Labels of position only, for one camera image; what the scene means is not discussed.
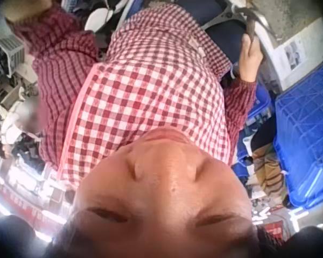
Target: poster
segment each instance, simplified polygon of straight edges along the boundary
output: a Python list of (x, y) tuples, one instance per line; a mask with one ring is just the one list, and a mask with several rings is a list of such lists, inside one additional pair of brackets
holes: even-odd
[(283, 222), (282, 220), (263, 225), (264, 229), (275, 238), (283, 240)]

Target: eye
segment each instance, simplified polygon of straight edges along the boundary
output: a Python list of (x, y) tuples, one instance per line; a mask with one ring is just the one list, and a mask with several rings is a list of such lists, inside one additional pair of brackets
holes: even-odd
[(206, 217), (206, 218), (200, 219), (196, 223), (196, 227), (220, 223), (223, 221), (234, 219), (235, 217), (236, 217), (236, 215), (234, 215), (234, 214), (215, 215), (215, 216)]
[(87, 211), (90, 211), (103, 219), (107, 219), (116, 223), (125, 223), (128, 221), (127, 217), (103, 208), (93, 207), (93, 208), (87, 209)]

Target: white fan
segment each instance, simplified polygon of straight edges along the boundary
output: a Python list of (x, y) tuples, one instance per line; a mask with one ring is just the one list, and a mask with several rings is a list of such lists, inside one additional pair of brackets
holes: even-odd
[(107, 8), (96, 9), (88, 17), (85, 24), (85, 30), (97, 32), (111, 19), (113, 14), (114, 14), (114, 11), (108, 10)]
[(86, 31), (97, 32), (101, 27), (103, 27), (111, 17), (119, 13), (127, 4), (128, 0), (120, 0), (115, 6), (115, 10), (109, 10), (109, 4), (107, 0), (104, 0), (107, 8), (99, 8), (93, 11), (88, 17), (85, 25)]

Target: hand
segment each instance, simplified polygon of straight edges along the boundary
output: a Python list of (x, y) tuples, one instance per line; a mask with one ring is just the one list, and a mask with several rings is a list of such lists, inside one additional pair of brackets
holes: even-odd
[(239, 58), (240, 78), (246, 82), (255, 82), (259, 65), (262, 62), (263, 54), (259, 45), (259, 39), (254, 38), (251, 43), (247, 34), (243, 35), (242, 50)]
[(52, 0), (5, 0), (2, 10), (6, 19), (14, 23), (43, 13), (52, 5)]

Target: blue crate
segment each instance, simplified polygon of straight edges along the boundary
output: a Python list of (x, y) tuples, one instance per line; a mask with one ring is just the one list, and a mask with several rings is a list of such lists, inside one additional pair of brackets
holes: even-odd
[(247, 168), (240, 163), (234, 164), (232, 166), (232, 170), (234, 171), (237, 177), (249, 177)]
[(323, 65), (276, 100), (275, 149), (288, 172), (290, 201), (323, 201)]
[(252, 106), (252, 109), (248, 113), (248, 119), (261, 114), (263, 110), (267, 109), (270, 106), (270, 103), (271, 99), (269, 92), (262, 84), (257, 83), (256, 99), (254, 105)]

